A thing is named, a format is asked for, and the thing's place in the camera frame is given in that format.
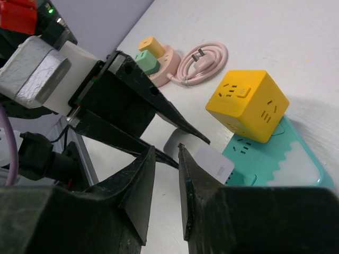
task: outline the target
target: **coiled pink power cord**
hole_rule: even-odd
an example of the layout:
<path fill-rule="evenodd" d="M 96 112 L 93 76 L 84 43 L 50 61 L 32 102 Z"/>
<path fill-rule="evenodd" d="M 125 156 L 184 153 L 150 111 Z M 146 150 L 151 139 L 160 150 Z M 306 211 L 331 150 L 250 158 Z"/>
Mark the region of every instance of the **coiled pink power cord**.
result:
<path fill-rule="evenodd" d="M 227 60 L 228 51 L 225 45 L 219 42 L 206 42 L 195 47 L 182 59 L 176 76 L 167 74 L 167 77 L 177 84 L 197 85 L 220 71 Z M 194 70 L 189 73 L 193 63 L 198 66 L 194 65 Z"/>

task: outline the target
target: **screw hole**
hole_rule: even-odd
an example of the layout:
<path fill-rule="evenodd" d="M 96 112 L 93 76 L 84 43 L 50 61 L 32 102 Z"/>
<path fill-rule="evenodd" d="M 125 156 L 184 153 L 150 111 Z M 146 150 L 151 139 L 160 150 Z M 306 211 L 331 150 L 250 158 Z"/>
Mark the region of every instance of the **screw hole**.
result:
<path fill-rule="evenodd" d="M 159 89 L 154 86 L 150 88 L 150 93 L 153 95 L 158 95 L 160 92 Z"/>
<path fill-rule="evenodd" d="M 133 68 L 132 68 L 132 66 L 130 66 L 130 65 L 127 65 L 127 66 L 125 67 L 125 73 L 126 73 L 126 74 L 131 74 L 131 73 L 132 73 L 132 71 L 133 71 Z"/>

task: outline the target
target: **yellow cube socket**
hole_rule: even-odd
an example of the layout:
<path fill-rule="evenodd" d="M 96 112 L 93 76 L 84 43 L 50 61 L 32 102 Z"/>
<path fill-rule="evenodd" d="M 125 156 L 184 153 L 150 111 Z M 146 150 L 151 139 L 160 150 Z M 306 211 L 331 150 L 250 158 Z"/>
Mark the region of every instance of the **yellow cube socket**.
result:
<path fill-rule="evenodd" d="M 231 70 L 206 105 L 230 131 L 260 143 L 269 141 L 289 101 L 264 70 Z"/>

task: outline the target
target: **teal power strip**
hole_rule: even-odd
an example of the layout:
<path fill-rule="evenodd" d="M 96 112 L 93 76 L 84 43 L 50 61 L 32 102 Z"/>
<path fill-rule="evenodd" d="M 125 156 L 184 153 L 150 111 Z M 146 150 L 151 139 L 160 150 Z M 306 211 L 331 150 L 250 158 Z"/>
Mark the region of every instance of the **teal power strip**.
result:
<path fill-rule="evenodd" d="M 324 167 L 284 116 L 269 142 L 234 135 L 222 153 L 235 168 L 227 186 L 321 186 L 334 189 Z"/>

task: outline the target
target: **green cube socket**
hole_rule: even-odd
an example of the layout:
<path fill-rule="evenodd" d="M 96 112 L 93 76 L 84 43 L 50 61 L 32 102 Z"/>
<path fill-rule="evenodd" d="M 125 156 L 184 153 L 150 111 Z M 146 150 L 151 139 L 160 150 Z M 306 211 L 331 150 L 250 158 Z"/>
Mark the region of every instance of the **green cube socket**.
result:
<path fill-rule="evenodd" d="M 137 54 L 135 62 L 146 75 L 154 74 L 160 69 L 160 63 L 148 50 Z"/>

